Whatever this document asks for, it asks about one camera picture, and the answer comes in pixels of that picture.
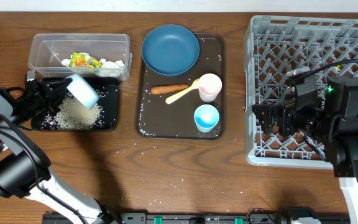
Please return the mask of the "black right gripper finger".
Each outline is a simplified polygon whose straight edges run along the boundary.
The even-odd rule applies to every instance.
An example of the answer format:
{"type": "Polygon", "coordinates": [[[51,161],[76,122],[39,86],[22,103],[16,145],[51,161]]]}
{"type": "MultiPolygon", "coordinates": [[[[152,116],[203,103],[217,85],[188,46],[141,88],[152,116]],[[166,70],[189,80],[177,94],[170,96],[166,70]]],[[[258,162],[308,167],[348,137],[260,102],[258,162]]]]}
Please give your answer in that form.
{"type": "Polygon", "coordinates": [[[274,124],[261,124],[260,127],[262,132],[266,135],[274,134],[277,128],[274,124]]]}
{"type": "Polygon", "coordinates": [[[269,106],[268,105],[252,105],[252,112],[259,120],[260,124],[269,123],[269,106]]]}

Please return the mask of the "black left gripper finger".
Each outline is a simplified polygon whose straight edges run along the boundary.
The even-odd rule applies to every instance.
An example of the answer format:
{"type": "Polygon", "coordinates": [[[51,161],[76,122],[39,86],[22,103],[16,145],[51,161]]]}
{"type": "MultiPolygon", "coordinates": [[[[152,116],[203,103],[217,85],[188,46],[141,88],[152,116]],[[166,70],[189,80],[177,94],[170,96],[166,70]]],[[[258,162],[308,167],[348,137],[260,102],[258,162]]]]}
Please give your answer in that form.
{"type": "Polygon", "coordinates": [[[44,80],[42,85],[46,90],[51,91],[52,93],[61,93],[67,89],[71,82],[71,78],[64,78],[60,80],[44,80]]]}
{"type": "Polygon", "coordinates": [[[60,112],[60,108],[54,101],[48,102],[47,109],[50,114],[57,114],[58,112],[60,112]]]}

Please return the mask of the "white rice grains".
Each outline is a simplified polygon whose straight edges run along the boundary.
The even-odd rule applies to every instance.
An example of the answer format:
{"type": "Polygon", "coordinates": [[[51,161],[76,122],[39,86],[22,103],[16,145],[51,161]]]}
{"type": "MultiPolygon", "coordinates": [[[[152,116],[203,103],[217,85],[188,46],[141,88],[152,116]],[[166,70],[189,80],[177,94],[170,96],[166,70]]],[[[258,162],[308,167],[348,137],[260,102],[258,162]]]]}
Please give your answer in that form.
{"type": "Polygon", "coordinates": [[[68,92],[58,106],[60,111],[43,118],[41,130],[87,130],[101,127],[104,122],[104,108],[96,103],[90,110],[68,92]]]}

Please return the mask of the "light blue bowl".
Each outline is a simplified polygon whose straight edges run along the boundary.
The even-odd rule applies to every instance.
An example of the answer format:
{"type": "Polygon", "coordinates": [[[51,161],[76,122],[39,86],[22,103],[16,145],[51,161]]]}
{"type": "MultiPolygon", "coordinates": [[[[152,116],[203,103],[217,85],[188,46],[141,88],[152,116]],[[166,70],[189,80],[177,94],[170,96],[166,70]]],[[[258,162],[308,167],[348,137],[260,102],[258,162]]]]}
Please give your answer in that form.
{"type": "Polygon", "coordinates": [[[91,110],[99,100],[97,92],[79,74],[66,77],[70,81],[67,90],[87,109],[91,110]]]}

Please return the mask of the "yellow snack wrapper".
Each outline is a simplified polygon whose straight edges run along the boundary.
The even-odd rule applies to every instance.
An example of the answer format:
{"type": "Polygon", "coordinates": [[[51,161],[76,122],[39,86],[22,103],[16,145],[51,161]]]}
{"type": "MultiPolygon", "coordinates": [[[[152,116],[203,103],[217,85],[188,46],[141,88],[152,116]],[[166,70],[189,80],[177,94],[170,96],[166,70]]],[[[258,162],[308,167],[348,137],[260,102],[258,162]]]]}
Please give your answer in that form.
{"type": "Polygon", "coordinates": [[[68,64],[69,67],[85,67],[85,68],[99,68],[102,63],[94,57],[86,53],[76,53],[71,55],[71,60],[68,64]]]}

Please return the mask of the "light blue plastic cup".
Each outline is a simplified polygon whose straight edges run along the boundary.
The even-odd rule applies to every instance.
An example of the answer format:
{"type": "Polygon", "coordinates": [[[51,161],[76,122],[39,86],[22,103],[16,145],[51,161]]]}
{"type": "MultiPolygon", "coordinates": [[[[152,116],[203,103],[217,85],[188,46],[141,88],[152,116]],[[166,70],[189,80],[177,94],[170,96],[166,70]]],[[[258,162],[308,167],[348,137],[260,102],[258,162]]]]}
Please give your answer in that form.
{"type": "Polygon", "coordinates": [[[218,124],[220,115],[213,105],[205,104],[197,107],[194,112],[196,127],[202,133],[210,132],[218,124]]]}

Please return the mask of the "white tissue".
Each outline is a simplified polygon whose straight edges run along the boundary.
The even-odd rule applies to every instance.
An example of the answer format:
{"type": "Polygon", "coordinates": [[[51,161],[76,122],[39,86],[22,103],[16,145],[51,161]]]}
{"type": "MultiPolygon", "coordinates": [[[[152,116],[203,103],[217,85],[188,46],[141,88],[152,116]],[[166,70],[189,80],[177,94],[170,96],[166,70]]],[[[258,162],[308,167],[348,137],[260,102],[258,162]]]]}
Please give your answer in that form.
{"type": "Polygon", "coordinates": [[[102,66],[99,68],[85,68],[85,67],[69,67],[68,64],[71,60],[70,58],[63,59],[61,61],[61,64],[64,67],[68,67],[72,72],[77,73],[79,75],[83,74],[91,74],[91,75],[97,75],[101,77],[117,77],[121,74],[121,70],[124,68],[124,62],[122,60],[118,61],[109,61],[105,58],[97,59],[102,63],[102,66]]]}

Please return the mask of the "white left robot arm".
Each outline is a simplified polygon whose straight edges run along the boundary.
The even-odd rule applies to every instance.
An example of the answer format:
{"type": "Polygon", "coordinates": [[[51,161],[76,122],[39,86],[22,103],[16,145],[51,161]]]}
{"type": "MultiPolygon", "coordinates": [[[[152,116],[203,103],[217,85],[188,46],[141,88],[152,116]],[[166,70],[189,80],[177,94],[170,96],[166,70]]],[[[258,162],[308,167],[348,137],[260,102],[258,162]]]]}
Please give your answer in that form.
{"type": "Polygon", "coordinates": [[[18,98],[11,91],[0,87],[0,196],[40,202],[72,223],[120,223],[120,216],[60,179],[43,150],[19,129],[42,112],[57,113],[67,92],[88,109],[98,94],[77,74],[54,82],[35,78],[18,98]]]}

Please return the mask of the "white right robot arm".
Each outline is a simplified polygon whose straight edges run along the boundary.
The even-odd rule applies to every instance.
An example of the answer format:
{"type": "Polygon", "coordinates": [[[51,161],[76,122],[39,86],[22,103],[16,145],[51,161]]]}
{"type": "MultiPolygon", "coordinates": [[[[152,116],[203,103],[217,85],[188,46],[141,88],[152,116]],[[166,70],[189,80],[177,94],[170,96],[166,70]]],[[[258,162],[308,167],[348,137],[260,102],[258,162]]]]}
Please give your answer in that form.
{"type": "Polygon", "coordinates": [[[325,148],[322,159],[333,166],[344,194],[351,223],[358,223],[358,78],[331,77],[324,105],[319,107],[314,76],[302,81],[289,79],[294,92],[283,102],[253,105],[252,112],[262,131],[281,136],[302,132],[325,148]]]}

